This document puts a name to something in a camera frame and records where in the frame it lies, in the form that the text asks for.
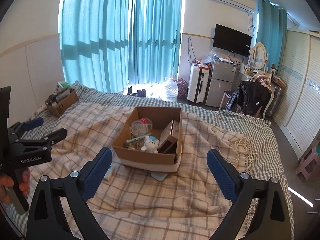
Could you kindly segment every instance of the sliding closet door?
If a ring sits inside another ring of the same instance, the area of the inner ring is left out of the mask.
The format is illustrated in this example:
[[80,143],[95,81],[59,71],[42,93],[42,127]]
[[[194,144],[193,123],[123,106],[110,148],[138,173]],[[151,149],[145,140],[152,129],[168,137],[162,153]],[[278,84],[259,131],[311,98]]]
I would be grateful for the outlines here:
[[306,81],[287,129],[304,153],[320,128],[320,39],[310,37]]
[[287,87],[281,98],[276,117],[287,126],[299,100],[308,64],[309,35],[287,32],[287,43],[280,78]]

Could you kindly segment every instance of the pink plastic stool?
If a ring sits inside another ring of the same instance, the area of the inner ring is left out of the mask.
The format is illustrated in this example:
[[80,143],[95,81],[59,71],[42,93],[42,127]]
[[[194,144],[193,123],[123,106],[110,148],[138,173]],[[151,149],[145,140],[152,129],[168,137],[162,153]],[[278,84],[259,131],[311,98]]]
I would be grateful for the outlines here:
[[296,174],[302,173],[307,181],[312,175],[320,170],[320,146],[314,147],[308,154],[300,161]]

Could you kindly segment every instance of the curtain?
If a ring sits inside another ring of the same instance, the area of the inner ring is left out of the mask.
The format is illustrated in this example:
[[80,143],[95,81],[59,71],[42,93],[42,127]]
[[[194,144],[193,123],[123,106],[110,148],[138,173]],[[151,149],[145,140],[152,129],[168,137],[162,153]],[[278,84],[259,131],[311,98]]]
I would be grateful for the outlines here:
[[182,0],[133,0],[129,84],[161,83],[178,73]]
[[262,42],[268,55],[267,68],[276,65],[280,73],[287,40],[287,12],[269,0],[258,0],[259,30],[257,42]]
[[129,0],[63,0],[60,49],[66,81],[103,92],[128,83]]

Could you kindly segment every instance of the hand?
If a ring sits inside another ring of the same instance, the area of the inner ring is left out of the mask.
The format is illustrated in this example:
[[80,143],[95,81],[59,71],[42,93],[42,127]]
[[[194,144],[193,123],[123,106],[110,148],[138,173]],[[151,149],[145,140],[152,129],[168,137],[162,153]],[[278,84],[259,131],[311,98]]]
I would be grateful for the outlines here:
[[[22,173],[22,183],[19,184],[19,189],[23,192],[25,196],[30,193],[30,169],[26,168]],[[0,201],[2,203],[9,204],[11,199],[8,196],[4,187],[12,187],[13,180],[6,174],[0,175]]]

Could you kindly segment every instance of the plush bear with blue hat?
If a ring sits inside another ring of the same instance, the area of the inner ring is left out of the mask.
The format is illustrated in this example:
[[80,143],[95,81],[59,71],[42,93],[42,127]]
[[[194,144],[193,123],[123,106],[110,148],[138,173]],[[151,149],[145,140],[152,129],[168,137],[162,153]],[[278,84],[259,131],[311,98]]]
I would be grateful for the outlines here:
[[143,152],[158,153],[159,140],[154,136],[145,136],[144,137],[144,146],[141,150]]

